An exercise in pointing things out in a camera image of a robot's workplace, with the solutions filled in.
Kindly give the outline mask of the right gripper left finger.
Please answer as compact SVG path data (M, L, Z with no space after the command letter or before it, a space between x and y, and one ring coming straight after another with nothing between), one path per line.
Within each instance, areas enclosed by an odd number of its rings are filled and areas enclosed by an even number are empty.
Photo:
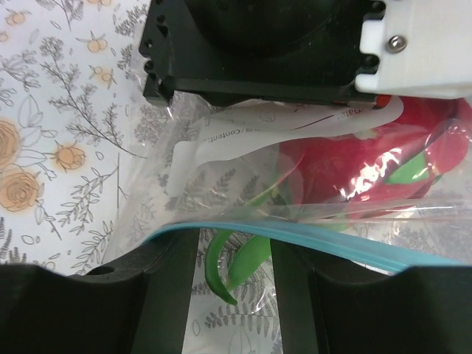
M180 353L199 233L168 232L84 275L1 267L3 353Z

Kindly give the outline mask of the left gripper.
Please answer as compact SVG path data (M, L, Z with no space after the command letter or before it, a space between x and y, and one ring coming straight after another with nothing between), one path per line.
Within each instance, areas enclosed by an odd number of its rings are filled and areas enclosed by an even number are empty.
M383 1L152 1L139 45L144 98L382 108L386 96L359 91L355 78L378 70L378 56L360 50L361 28L385 10Z

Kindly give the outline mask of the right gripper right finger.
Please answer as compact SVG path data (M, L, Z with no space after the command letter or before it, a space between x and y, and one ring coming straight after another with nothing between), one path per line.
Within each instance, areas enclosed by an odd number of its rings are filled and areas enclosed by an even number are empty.
M274 240L282 349L306 353L469 353L471 268L385 275Z

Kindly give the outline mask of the green fake bean pods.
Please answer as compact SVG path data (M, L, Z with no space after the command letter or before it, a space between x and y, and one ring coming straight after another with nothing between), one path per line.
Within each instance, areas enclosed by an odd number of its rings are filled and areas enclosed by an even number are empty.
M212 191L216 200L226 200L237 219L244 218L281 218L294 220L306 204L316 204L317 195L311 195L314 183L305 183L301 176L293 175L279 178L265 185L258 176L251 177L244 185L232 183L228 192ZM209 242L205 259L205 280L210 290L230 305L237 300L231 292L246 282L256 270L271 256L270 241L267 237L255 235L244 243L228 265L226 280L223 281L218 270L218 259L227 240L235 231L219 229Z

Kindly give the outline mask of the clear zip top bag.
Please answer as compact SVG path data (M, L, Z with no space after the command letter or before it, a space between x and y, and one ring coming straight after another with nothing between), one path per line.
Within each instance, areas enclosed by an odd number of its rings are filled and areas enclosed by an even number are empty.
M104 261L151 258L133 353L469 353L471 106L180 94Z

